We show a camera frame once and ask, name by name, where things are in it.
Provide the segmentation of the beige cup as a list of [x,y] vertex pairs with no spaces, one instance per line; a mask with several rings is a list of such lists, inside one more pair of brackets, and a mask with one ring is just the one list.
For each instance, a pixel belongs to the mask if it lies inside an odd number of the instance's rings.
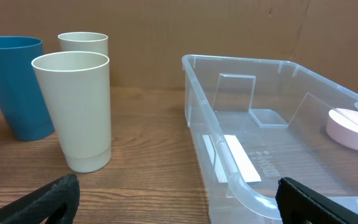
[[58,35],[61,51],[96,52],[108,56],[108,36],[96,32],[66,32]]
[[69,168],[102,169],[112,157],[109,57],[55,52],[31,65]]

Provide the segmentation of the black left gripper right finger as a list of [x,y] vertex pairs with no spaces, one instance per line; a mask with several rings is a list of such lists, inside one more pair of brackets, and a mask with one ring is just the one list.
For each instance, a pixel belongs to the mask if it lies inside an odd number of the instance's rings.
[[278,181],[275,199],[283,224],[358,224],[358,214],[289,177]]

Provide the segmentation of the pink bowl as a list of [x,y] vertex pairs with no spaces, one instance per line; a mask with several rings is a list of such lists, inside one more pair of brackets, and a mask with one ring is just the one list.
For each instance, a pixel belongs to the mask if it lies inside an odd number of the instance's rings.
[[326,132],[339,144],[358,151],[358,111],[344,108],[330,110]]

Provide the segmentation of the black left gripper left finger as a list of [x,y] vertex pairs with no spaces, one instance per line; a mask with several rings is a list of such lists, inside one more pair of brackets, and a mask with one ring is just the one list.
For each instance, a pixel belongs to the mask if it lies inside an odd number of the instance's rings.
[[0,224],[72,224],[79,202],[79,180],[67,174],[0,208]]

